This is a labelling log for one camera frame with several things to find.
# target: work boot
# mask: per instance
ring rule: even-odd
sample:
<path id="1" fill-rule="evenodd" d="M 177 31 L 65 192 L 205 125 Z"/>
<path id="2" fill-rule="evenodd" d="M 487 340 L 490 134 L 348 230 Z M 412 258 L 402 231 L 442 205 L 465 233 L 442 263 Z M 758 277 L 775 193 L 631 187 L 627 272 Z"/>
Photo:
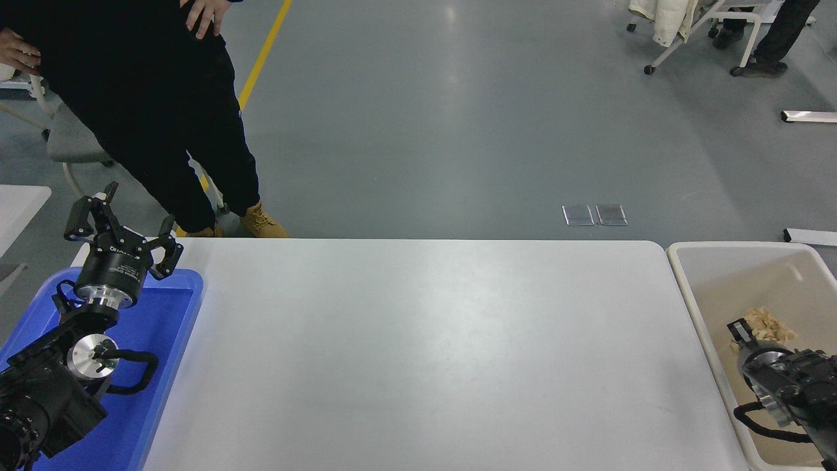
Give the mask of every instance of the work boot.
<path id="1" fill-rule="evenodd" d="M 765 60 L 759 61 L 756 57 L 751 57 L 747 62 L 747 66 L 741 69 L 742 77 L 767 77 L 777 78 L 781 74 L 788 71 L 788 65 L 784 62 L 767 62 Z"/>
<path id="2" fill-rule="evenodd" d="M 285 239 L 288 233 L 272 217 L 264 213 L 261 208 L 261 201 L 252 208 L 247 209 L 247 214 L 241 217 L 241 225 L 251 234 L 260 238 Z"/>
<path id="3" fill-rule="evenodd" d="M 726 49 L 730 47 L 730 44 L 735 43 L 736 41 L 740 41 L 741 38 L 744 37 L 744 30 L 732 30 L 721 28 L 721 31 L 712 40 L 712 45 L 715 46 L 717 49 Z"/>
<path id="4" fill-rule="evenodd" d="M 223 237 L 223 229 L 216 221 L 214 227 L 208 227 L 199 232 L 187 232 L 186 237 Z"/>

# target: black shoe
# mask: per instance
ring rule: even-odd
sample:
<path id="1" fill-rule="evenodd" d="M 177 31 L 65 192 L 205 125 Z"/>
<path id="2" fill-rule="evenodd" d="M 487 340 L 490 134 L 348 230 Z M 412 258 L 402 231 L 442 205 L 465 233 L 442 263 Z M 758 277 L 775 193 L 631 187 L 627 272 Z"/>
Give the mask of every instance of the black shoe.
<path id="1" fill-rule="evenodd" d="M 721 31 L 718 32 L 718 35 L 712 40 L 712 45 L 718 49 L 726 49 L 730 47 L 730 44 L 740 41 L 743 37 L 744 30 L 733 31 L 731 29 L 721 28 Z"/>
<path id="2" fill-rule="evenodd" d="M 784 62 L 766 62 L 764 60 L 759 62 L 758 58 L 751 57 L 747 67 L 741 69 L 741 76 L 775 78 L 787 71 L 788 65 Z"/>

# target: metal floor plate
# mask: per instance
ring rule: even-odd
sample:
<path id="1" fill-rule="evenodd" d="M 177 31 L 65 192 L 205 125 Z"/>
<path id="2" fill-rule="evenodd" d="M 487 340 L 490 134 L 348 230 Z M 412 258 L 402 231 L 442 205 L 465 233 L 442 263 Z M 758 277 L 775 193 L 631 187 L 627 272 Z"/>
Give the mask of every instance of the metal floor plate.
<path id="1" fill-rule="evenodd" d="M 564 219 L 567 225 L 595 225 L 593 213 L 586 204 L 565 204 Z"/>
<path id="2" fill-rule="evenodd" d="M 596 204 L 596 212 L 602 225 L 628 225 L 621 204 Z"/>

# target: tan boot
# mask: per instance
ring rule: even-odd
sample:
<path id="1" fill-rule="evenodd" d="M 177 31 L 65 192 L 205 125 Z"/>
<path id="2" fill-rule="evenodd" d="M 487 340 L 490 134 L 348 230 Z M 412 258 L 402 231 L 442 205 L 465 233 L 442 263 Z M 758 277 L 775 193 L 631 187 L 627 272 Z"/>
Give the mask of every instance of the tan boot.
<path id="1" fill-rule="evenodd" d="M 186 237 L 223 237 L 223 229 L 216 222 L 215 227 L 208 227 L 200 232 L 187 232 Z"/>
<path id="2" fill-rule="evenodd" d="M 261 209 L 261 201 L 252 208 L 247 209 L 247 214 L 241 218 L 241 225 L 256 237 L 270 239 L 285 239 L 288 233 L 272 217 L 268 216 Z"/>

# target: white tabletop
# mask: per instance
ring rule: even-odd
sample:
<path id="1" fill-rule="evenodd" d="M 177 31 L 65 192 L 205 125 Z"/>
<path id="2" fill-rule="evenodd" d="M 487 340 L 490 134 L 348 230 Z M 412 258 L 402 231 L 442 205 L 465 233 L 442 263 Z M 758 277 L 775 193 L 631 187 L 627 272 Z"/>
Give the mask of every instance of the white tabletop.
<path id="1" fill-rule="evenodd" d="M 747 470 L 653 243 L 182 242 L 146 471 Z"/>
<path id="2" fill-rule="evenodd" d="M 0 184 L 0 256 L 20 236 L 50 194 L 44 186 Z"/>

